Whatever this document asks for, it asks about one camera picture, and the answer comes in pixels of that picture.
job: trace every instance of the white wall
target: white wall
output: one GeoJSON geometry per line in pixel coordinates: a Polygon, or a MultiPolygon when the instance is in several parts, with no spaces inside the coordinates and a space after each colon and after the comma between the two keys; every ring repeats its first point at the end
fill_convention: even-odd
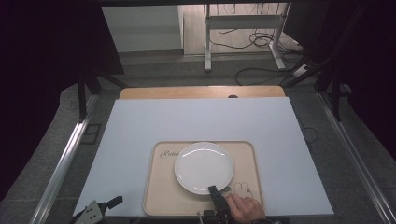
{"type": "Polygon", "coordinates": [[[177,6],[102,10],[118,52],[182,49],[177,6]]]}

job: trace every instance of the wooden tray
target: wooden tray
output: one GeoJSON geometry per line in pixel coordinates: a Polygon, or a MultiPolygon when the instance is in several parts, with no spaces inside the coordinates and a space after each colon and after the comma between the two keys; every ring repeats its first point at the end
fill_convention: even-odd
{"type": "MultiPolygon", "coordinates": [[[[178,153],[195,142],[160,142],[152,152],[143,208],[151,216],[196,216],[213,210],[210,195],[197,195],[184,189],[175,176],[178,153]]],[[[223,196],[237,193],[263,204],[256,159],[249,142],[212,142],[223,147],[233,158],[233,179],[221,191],[223,196]]]]}

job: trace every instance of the metal frame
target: metal frame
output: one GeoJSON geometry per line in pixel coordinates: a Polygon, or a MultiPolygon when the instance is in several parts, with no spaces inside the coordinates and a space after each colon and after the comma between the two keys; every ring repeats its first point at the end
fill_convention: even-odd
{"type": "Polygon", "coordinates": [[[279,15],[232,15],[232,16],[210,16],[210,5],[206,5],[206,32],[205,32],[205,71],[210,72],[212,69],[211,62],[211,43],[210,30],[217,29],[276,29],[274,41],[269,44],[270,50],[274,56],[276,66],[279,70],[286,70],[282,58],[279,55],[277,45],[283,26],[288,15],[290,3],[287,3],[279,15]]]}
{"type": "Polygon", "coordinates": [[[382,217],[384,223],[396,223],[396,217],[392,209],[390,208],[389,202],[385,198],[382,189],[375,182],[369,169],[364,164],[364,161],[361,158],[359,151],[355,148],[352,141],[350,140],[349,135],[347,134],[347,131],[345,130],[342,122],[338,121],[337,117],[332,113],[332,107],[324,94],[325,93],[317,93],[317,97],[321,102],[321,105],[325,110],[326,115],[331,122],[333,129],[335,130],[335,133],[338,135],[338,138],[340,139],[341,144],[343,145],[343,148],[349,157],[349,160],[352,162],[356,173],[358,173],[358,176],[361,179],[363,186],[371,197],[378,214],[382,217]]]}
{"type": "Polygon", "coordinates": [[[70,136],[69,141],[64,149],[64,153],[62,154],[61,158],[59,159],[58,165],[55,168],[55,171],[52,174],[52,177],[49,180],[49,183],[46,187],[46,190],[43,193],[43,196],[38,203],[37,208],[30,220],[30,224],[38,224],[38,223],[45,223],[47,217],[50,213],[50,209],[55,202],[56,196],[58,195],[59,189],[64,182],[64,177],[67,174],[69,166],[73,160],[73,157],[76,153],[78,143],[81,140],[82,135],[90,121],[92,111],[98,95],[91,95],[90,99],[87,103],[87,116],[82,121],[79,122],[72,135],[70,136]]]}

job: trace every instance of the hand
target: hand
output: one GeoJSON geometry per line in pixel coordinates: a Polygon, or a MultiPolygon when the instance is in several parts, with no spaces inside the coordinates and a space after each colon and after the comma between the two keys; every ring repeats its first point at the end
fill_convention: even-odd
{"type": "Polygon", "coordinates": [[[230,206],[231,216],[239,223],[245,224],[265,218],[262,205],[255,199],[250,197],[241,198],[237,194],[229,194],[225,200],[230,206]]]}

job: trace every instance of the white plate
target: white plate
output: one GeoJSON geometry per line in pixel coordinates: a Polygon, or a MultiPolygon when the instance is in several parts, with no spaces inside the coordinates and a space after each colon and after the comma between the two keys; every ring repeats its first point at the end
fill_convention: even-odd
{"type": "Polygon", "coordinates": [[[199,142],[185,147],[175,162],[178,183],[196,194],[209,194],[208,187],[224,189],[233,178],[233,159],[213,143],[199,142]]]}

